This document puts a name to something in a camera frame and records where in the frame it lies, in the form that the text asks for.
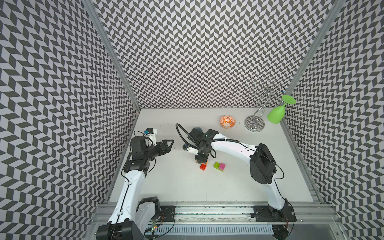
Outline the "red square lego brick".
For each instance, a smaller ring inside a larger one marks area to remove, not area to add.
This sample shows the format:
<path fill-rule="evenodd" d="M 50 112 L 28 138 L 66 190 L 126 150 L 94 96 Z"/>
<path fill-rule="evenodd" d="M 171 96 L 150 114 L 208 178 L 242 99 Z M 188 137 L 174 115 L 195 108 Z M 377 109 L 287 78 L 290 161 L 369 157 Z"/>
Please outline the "red square lego brick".
<path fill-rule="evenodd" d="M 200 165 L 200 170 L 205 171 L 206 168 L 207 168 L 207 165 L 206 165 L 206 164 L 201 164 L 201 165 Z"/>

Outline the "lime long lego brick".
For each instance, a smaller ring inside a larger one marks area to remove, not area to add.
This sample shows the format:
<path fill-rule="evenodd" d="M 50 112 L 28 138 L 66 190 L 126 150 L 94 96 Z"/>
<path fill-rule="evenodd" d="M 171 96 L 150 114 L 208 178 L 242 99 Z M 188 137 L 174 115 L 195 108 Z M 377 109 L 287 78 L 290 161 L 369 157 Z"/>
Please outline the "lime long lego brick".
<path fill-rule="evenodd" d="M 220 163 L 215 162 L 214 163 L 214 168 L 217 169 L 217 170 L 220 170 L 220 165 L 221 165 Z"/>

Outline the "pink square lego brick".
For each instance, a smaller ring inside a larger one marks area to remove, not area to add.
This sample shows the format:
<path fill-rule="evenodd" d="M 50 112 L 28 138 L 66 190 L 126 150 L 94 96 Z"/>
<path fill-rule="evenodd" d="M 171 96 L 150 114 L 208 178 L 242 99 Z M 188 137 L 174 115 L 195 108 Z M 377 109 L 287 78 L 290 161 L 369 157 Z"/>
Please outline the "pink square lego brick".
<path fill-rule="evenodd" d="M 223 163 L 220 163 L 220 164 L 219 164 L 219 170 L 220 170 L 220 171 L 223 172 L 223 171 L 225 170 L 225 167 L 226 167 L 225 164 L 223 164 Z"/>

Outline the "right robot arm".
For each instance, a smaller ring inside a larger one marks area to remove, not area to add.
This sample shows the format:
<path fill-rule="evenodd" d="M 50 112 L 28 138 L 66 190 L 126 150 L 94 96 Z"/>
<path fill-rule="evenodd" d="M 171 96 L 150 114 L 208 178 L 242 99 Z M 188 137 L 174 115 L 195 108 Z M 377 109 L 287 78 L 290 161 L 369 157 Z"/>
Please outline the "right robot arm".
<path fill-rule="evenodd" d="M 212 129 L 204 133 L 194 128 L 188 139 L 192 142 L 185 141 L 183 150 L 193 154 L 197 163 L 207 164 L 208 158 L 216 158 L 218 151 L 227 153 L 250 167 L 252 179 L 265 188 L 270 209 L 282 211 L 288 205 L 276 183 L 275 174 L 280 167 L 266 145 L 248 145 Z"/>

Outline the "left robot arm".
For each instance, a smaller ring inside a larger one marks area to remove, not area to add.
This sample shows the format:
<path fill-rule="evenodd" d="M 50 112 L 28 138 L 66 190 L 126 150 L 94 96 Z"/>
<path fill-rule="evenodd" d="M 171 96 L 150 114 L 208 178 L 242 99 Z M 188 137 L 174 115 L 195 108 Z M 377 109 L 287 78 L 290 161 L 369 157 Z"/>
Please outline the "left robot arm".
<path fill-rule="evenodd" d="M 97 240 L 143 240 L 151 221 L 161 216 L 161 205 L 157 197 L 139 199 L 142 186 L 150 168 L 150 162 L 168 154 L 174 140 L 155 142 L 154 134 L 131 139 L 131 150 L 122 171 L 124 184 L 115 210 L 106 225 L 99 226 Z"/>

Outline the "teal ceramic cup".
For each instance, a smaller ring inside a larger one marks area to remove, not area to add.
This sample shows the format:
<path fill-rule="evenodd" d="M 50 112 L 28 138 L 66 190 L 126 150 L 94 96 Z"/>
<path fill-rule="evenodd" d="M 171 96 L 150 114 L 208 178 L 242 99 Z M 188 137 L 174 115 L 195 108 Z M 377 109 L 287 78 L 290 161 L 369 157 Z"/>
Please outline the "teal ceramic cup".
<path fill-rule="evenodd" d="M 195 128 L 193 128 L 193 130 L 195 132 L 198 132 L 198 133 L 202 133 L 203 132 L 203 130 L 200 127 L 195 127 Z"/>

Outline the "orange patterned small bowl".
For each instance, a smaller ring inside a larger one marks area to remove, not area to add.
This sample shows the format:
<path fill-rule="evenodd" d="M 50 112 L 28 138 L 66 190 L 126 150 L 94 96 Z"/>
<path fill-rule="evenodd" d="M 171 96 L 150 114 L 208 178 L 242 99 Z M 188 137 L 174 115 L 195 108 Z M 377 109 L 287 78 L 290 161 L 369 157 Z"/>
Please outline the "orange patterned small bowl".
<path fill-rule="evenodd" d="M 236 120 L 232 116 L 222 116 L 219 122 L 220 125 L 225 129 L 230 129 L 236 125 Z"/>

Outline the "chrome glass holder stand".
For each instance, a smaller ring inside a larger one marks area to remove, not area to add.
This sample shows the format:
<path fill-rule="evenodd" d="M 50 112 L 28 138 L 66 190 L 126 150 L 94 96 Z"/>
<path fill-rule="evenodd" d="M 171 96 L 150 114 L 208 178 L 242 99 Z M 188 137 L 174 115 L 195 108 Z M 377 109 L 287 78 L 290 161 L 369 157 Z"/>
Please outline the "chrome glass holder stand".
<path fill-rule="evenodd" d="M 276 89 L 277 79 L 274 77 L 269 78 L 255 78 L 251 85 L 251 93 L 256 97 L 257 108 L 256 111 L 246 117 L 244 124 L 245 127 L 253 132 L 261 132 L 265 128 L 265 121 L 262 119 L 266 106 L 272 101 L 275 93 L 284 93 L 285 90 L 278 91 Z"/>

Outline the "green plastic wine glass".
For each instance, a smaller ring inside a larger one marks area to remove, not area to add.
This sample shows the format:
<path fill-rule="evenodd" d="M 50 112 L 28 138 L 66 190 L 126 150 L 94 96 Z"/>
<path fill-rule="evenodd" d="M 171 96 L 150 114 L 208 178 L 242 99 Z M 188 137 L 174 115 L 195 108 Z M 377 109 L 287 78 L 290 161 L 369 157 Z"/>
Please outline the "green plastic wine glass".
<path fill-rule="evenodd" d="M 286 105 L 294 105 L 297 103 L 296 99 L 294 99 L 292 96 L 289 96 L 289 95 L 283 95 L 282 101 L 283 101 L 283 104 L 281 106 L 274 108 L 267 115 L 267 119 L 269 120 L 269 122 L 273 124 L 279 124 L 285 116 Z"/>

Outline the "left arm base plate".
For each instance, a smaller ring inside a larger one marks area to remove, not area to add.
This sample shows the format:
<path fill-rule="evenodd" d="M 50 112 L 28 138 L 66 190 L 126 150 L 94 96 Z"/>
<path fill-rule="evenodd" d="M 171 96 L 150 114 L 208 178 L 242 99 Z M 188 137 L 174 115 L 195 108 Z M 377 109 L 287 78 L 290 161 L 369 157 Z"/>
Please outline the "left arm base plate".
<path fill-rule="evenodd" d="M 155 206 L 154 203 L 149 205 L 139 205 L 136 212 L 136 220 L 143 223 L 144 220 L 149 222 L 173 222 L 175 220 L 176 206 Z"/>

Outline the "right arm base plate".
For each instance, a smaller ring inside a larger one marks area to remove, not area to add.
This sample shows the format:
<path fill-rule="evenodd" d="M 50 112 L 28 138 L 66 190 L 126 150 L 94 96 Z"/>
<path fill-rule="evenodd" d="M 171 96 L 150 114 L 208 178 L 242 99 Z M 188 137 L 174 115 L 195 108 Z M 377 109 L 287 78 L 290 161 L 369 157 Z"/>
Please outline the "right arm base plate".
<path fill-rule="evenodd" d="M 281 210 L 276 210 L 270 206 L 253 206 L 254 213 L 251 215 L 257 222 L 289 222 L 297 221 L 296 214 L 291 206 L 285 205 Z"/>

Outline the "aluminium front rail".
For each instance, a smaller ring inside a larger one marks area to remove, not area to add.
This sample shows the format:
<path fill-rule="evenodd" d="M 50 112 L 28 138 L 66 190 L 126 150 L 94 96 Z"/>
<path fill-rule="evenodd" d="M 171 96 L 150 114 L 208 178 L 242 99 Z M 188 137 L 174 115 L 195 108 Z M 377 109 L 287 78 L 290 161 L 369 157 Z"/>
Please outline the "aluminium front rail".
<path fill-rule="evenodd" d="M 176 224 L 257 224 L 260 219 L 254 206 L 266 202 L 163 202 L 175 206 Z M 298 224 L 341 224 L 336 210 L 330 204 L 292 202 Z"/>

